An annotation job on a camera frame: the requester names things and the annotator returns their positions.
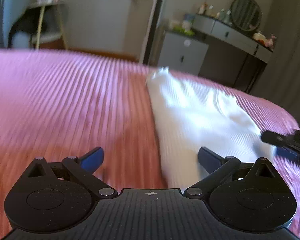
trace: gold metal leg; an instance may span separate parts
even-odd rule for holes
[[[43,21],[43,15],[44,15],[44,10],[46,6],[41,7],[40,11],[40,17],[39,17],[39,23],[38,23],[38,31],[37,31],[37,45],[35,46],[36,49],[39,49],[40,46],[40,35],[41,35],[41,27],[42,27],[42,21]]]
[[[65,38],[65,31],[64,31],[64,28],[63,28],[62,14],[61,14],[60,5],[57,4],[56,7],[57,7],[57,16],[58,16],[59,28],[60,28],[61,36],[62,36],[62,40],[63,40],[63,45],[64,45],[65,49],[68,50],[69,47],[68,47],[68,44],[67,44],[66,38]]]

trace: mirror frame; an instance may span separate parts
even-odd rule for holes
[[[237,0],[234,0],[232,3],[231,3],[231,7],[230,7],[230,9],[231,9],[231,21],[232,21],[232,23],[234,24],[234,26],[236,27],[236,28],[238,28],[240,31],[242,31],[242,32],[246,32],[246,33],[249,33],[249,32],[254,32],[255,30],[257,30],[259,27],[260,27],[260,25],[261,25],[261,20],[262,20],[262,11],[261,11],[261,7],[260,7],[260,5],[255,1],[255,0],[252,0],[258,7],[259,7],[259,22],[258,22],[258,24],[257,24],[257,26],[254,28],[254,29],[251,29],[251,30],[244,30],[244,29],[242,29],[240,26],[237,26],[237,24],[233,21],[233,17],[232,17],[232,13],[233,13],[233,5],[234,5],[234,3],[236,2]]]

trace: bed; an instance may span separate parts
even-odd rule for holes
[[[119,192],[167,187],[146,88],[150,71],[75,52],[0,50],[0,238],[10,230],[5,196],[36,156],[58,162],[101,146],[105,160],[95,175]],[[192,75],[173,75],[235,96],[262,131],[289,134],[299,128],[269,101]],[[274,165],[297,199],[289,229],[300,236],[300,167],[281,157]]]

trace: white round sticker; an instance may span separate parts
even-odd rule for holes
[[[185,41],[184,41],[184,45],[185,45],[186,47],[189,47],[189,46],[191,45],[191,41],[190,41],[190,40],[185,40]]]

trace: metal screw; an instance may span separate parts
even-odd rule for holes
[[[190,194],[192,196],[200,196],[202,194],[202,190],[197,187],[191,187],[191,188],[187,189],[187,192],[188,192],[188,194]]]
[[[104,187],[101,190],[99,190],[99,194],[102,196],[111,196],[114,193],[114,190],[109,187]]]

